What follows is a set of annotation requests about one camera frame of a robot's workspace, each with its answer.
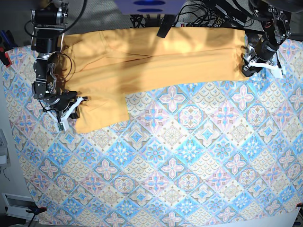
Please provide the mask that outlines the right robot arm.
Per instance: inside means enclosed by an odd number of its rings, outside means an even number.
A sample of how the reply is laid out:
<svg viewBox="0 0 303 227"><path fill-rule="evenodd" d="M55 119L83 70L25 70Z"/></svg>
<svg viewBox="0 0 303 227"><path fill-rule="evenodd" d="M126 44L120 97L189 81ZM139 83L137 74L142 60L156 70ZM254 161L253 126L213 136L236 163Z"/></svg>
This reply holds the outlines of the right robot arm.
<svg viewBox="0 0 303 227"><path fill-rule="evenodd" d="M79 97L76 91L64 90L57 84L55 69L62 55L65 32L69 30L65 22L67 17L67 3L61 2L56 6L50 1L43 9L32 10L30 19L33 25L31 49L38 54L33 65L36 78L32 84L32 95L43 111L54 111L58 121L78 119L78 106L87 100Z"/></svg>

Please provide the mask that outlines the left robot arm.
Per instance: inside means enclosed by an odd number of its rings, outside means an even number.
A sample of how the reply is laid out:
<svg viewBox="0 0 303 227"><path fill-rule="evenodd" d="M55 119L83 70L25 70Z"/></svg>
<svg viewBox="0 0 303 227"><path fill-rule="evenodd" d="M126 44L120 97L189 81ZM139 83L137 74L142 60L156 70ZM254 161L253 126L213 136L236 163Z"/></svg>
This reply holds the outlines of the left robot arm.
<svg viewBox="0 0 303 227"><path fill-rule="evenodd" d="M279 60L273 62L281 44L290 36L290 13L278 9L261 0L250 0L249 7L253 11L255 20L261 22L264 30L263 36L256 44L248 43L247 52L243 56L244 65L242 73L246 77L268 69L275 78L282 78L286 74Z"/></svg>

